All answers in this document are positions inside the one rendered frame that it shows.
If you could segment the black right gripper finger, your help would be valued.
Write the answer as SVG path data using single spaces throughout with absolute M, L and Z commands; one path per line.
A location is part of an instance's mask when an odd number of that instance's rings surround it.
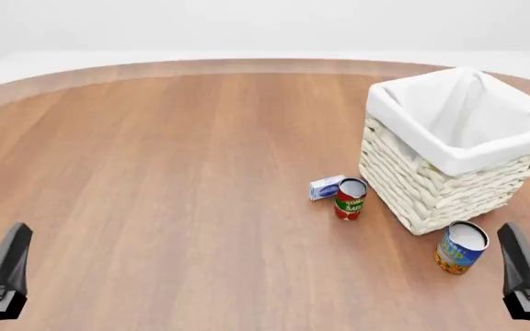
M 516 223 L 506 223 L 498 231 L 504 266 L 502 293 L 530 290 L 530 242 Z

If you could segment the small white blue box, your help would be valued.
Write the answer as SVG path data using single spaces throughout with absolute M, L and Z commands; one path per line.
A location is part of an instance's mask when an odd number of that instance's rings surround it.
M 340 182 L 346 178 L 344 175 L 322 178 L 309 184 L 309 199 L 321 200 L 334 196 L 339 191 Z

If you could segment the white woven basket with liner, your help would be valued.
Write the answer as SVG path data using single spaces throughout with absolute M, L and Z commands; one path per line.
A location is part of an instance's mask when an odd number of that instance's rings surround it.
M 359 170 L 422 235 L 499 209 L 530 177 L 530 96 L 451 68 L 371 85 Z

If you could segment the red tomato sauce tin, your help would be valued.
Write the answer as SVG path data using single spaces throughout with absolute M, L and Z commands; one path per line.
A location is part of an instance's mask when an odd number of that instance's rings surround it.
M 365 181 L 356 177 L 344 178 L 338 186 L 334 212 L 340 220 L 357 220 L 368 193 Z

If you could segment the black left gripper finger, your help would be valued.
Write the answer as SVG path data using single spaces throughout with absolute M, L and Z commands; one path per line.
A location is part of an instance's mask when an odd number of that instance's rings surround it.
M 33 231 L 24 223 L 16 223 L 0 243 L 0 288 L 26 296 L 27 261 Z

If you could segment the blue alphabet soup tin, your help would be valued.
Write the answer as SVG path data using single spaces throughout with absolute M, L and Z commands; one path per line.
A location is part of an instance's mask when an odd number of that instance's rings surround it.
M 458 221 L 448 225 L 436 246 L 434 259 L 446 272 L 464 275 L 490 245 L 488 235 L 474 223 Z

